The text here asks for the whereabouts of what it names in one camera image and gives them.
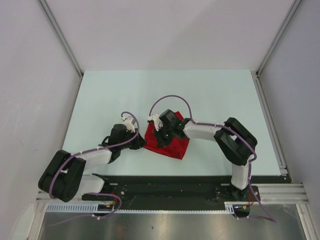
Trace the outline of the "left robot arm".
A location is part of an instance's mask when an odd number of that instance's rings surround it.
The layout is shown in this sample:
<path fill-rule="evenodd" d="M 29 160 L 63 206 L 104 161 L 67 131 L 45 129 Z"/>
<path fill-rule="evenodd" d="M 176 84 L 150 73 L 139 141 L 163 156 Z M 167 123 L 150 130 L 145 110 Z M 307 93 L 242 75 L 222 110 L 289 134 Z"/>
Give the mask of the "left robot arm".
<path fill-rule="evenodd" d="M 58 150 L 41 175 L 38 188 L 67 203 L 77 193 L 85 194 L 86 188 L 82 184 L 85 170 L 112 163 L 122 150 L 139 150 L 146 144 L 137 128 L 129 130 L 123 123 L 115 124 L 97 148 L 74 154 Z"/>

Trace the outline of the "red cloth napkin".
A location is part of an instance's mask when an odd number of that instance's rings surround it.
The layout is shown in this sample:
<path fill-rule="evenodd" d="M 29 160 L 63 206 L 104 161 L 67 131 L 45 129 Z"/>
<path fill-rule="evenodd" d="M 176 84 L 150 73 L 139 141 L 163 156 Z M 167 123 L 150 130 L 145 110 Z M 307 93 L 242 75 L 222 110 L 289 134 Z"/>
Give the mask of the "red cloth napkin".
<path fill-rule="evenodd" d="M 148 122 L 147 130 L 144 135 L 144 140 L 146 141 L 144 148 L 160 155 L 182 160 L 187 151 L 189 139 L 174 138 L 170 145 L 166 147 L 157 147 L 156 137 L 153 134 L 154 129 L 154 124 Z"/>

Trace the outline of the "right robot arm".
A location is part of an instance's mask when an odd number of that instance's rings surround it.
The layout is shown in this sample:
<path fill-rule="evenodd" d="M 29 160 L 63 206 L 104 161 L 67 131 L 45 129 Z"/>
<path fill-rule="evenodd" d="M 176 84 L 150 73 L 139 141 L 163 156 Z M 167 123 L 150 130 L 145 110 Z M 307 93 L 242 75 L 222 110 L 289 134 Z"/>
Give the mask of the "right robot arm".
<path fill-rule="evenodd" d="M 232 176 L 230 194 L 242 201 L 249 194 L 251 183 L 250 162 L 257 157 L 257 139 L 236 119 L 230 117 L 223 124 L 196 122 L 191 118 L 181 120 L 170 109 L 162 114 L 147 118 L 154 124 L 152 133 L 159 148 L 169 146 L 174 139 L 201 139 L 218 144 L 228 161 L 231 162 Z"/>

